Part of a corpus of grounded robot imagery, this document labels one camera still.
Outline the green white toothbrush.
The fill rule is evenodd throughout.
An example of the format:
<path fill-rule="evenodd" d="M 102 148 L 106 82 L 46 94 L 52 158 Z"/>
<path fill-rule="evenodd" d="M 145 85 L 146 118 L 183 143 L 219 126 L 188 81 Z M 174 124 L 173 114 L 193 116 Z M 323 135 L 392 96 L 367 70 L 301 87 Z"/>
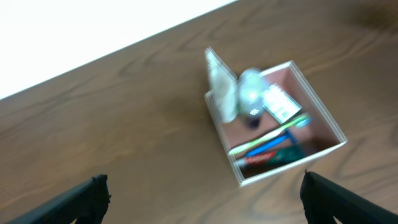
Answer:
<path fill-rule="evenodd" d="M 310 122 L 310 115 L 308 113 L 301 114 L 294 118 L 293 120 L 289 121 L 288 123 L 283 124 L 282 126 L 260 136 L 257 139 L 250 140 L 244 144 L 241 144 L 239 146 L 236 146 L 234 148 L 231 148 L 231 150 L 228 152 L 229 155 L 237 155 L 239 153 L 242 153 L 244 151 L 247 151 L 248 149 L 260 145 L 262 143 L 265 143 L 278 135 L 280 135 L 282 132 L 288 130 L 289 128 L 295 127 L 295 128 L 302 128 L 306 126 Z"/>

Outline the clear hand sanitizer bottle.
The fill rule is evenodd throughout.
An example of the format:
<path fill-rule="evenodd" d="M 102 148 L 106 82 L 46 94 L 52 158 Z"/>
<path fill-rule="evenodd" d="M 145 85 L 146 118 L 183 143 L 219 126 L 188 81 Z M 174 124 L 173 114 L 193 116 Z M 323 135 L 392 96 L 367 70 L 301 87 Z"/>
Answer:
<path fill-rule="evenodd" d="M 262 78 L 258 68 L 246 69 L 238 81 L 240 118 L 247 128 L 257 129 L 265 112 L 263 92 L 269 89 L 269 82 Z"/>

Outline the white lotion tube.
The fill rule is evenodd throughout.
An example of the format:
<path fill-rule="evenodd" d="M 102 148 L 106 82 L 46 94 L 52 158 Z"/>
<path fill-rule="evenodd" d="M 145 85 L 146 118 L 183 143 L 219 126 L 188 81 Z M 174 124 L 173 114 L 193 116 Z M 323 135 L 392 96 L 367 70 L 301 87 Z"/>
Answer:
<path fill-rule="evenodd" d="M 211 47 L 206 48 L 205 59 L 210 91 L 220 120 L 230 123 L 238 115 L 237 76 Z"/>

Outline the green white soap box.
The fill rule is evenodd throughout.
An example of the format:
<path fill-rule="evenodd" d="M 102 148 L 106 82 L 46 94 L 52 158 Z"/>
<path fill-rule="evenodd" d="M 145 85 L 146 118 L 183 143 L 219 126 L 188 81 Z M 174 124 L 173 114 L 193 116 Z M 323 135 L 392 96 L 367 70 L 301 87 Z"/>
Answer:
<path fill-rule="evenodd" d="M 280 124 L 294 117 L 302 107 L 278 84 L 274 83 L 262 92 L 263 107 Z"/>

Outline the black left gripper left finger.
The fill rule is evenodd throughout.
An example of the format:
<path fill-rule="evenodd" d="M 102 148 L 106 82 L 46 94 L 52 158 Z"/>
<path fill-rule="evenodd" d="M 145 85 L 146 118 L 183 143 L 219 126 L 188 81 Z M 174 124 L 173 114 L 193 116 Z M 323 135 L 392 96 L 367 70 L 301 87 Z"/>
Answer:
<path fill-rule="evenodd" d="M 8 224 L 101 224 L 111 198 L 107 179 L 105 174 L 93 176 Z"/>

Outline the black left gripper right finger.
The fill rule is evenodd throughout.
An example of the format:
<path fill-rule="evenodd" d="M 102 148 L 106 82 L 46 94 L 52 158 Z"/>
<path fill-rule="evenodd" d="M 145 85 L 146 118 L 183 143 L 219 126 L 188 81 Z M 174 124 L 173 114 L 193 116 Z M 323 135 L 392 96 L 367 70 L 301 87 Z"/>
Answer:
<path fill-rule="evenodd" d="M 308 223 L 397 223 L 397 215 L 323 176 L 305 171 L 300 199 Z"/>

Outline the red green toothpaste tube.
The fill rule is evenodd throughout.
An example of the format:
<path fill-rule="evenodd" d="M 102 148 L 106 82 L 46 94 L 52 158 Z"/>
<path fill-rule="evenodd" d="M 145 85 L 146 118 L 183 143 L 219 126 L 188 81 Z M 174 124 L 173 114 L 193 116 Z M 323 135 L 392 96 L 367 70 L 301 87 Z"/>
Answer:
<path fill-rule="evenodd" d="M 288 164 L 305 157 L 299 146 L 289 146 L 282 149 L 265 152 L 256 156 L 244 157 L 234 162 L 235 166 L 243 169 L 252 166 Z"/>

